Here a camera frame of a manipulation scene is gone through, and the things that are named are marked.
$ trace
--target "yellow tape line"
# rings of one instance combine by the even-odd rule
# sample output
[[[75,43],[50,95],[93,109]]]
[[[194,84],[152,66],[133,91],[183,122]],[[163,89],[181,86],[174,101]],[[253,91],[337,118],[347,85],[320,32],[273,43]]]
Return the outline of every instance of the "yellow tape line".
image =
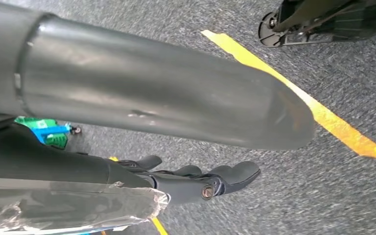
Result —
[[[278,78],[306,102],[306,104],[312,110],[315,120],[322,127],[331,132],[335,137],[337,137],[357,154],[376,158],[376,143],[363,136],[342,118],[338,117],[327,107],[311,97],[308,93],[304,92],[295,84],[287,80],[268,64],[257,58],[242,45],[230,38],[227,34],[216,34],[209,30],[204,30],[201,33],[217,44],[217,46],[221,47],[224,51],[233,55],[233,57],[240,63],[263,70]]]
[[[109,157],[109,159],[112,160],[112,161],[115,161],[115,162],[119,161],[119,159],[117,157]]]
[[[158,218],[152,219],[153,224],[155,225],[156,229],[158,230],[160,235],[168,235],[164,227],[162,226],[161,222],[158,220]]]

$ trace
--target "plastic wrap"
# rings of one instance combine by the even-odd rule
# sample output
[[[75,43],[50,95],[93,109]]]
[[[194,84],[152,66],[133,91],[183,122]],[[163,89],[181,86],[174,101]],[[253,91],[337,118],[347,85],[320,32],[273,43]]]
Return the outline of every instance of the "plastic wrap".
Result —
[[[0,179],[0,234],[77,234],[136,225],[157,216],[168,196],[153,188]]]

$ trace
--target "black robotic finger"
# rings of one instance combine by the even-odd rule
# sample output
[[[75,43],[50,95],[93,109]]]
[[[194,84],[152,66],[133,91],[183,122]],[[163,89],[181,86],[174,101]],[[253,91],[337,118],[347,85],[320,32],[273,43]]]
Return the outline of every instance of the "black robotic finger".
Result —
[[[260,175],[260,168],[254,162],[241,162],[234,167],[222,165],[203,175],[214,187],[214,196],[239,191],[247,187]]]
[[[198,177],[199,175],[202,175],[202,171],[196,165],[186,165],[174,171],[174,174],[179,175],[179,176],[193,178],[193,177]]]
[[[152,170],[162,163],[162,159],[156,155],[149,155],[136,161],[136,163],[143,169]]]

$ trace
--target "gray tube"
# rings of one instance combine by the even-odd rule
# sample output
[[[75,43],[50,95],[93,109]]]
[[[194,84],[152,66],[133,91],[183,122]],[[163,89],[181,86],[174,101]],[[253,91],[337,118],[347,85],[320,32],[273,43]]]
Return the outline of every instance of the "gray tube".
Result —
[[[16,44],[19,70],[0,75],[17,91],[0,94],[0,113],[248,148],[297,148],[312,138],[309,108],[260,70],[58,17],[32,29]]]
[[[0,111],[25,115],[17,96],[14,73],[30,32],[45,13],[0,3]]]

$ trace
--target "bolt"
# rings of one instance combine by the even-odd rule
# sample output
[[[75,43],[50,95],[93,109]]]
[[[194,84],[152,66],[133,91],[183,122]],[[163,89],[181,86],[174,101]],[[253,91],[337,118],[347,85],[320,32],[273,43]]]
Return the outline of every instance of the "bolt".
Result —
[[[276,19],[271,18],[271,19],[269,20],[269,27],[270,27],[270,28],[274,28],[275,26],[276,26]]]
[[[211,185],[206,185],[202,189],[202,197],[205,200],[210,200],[214,196],[214,188]]]

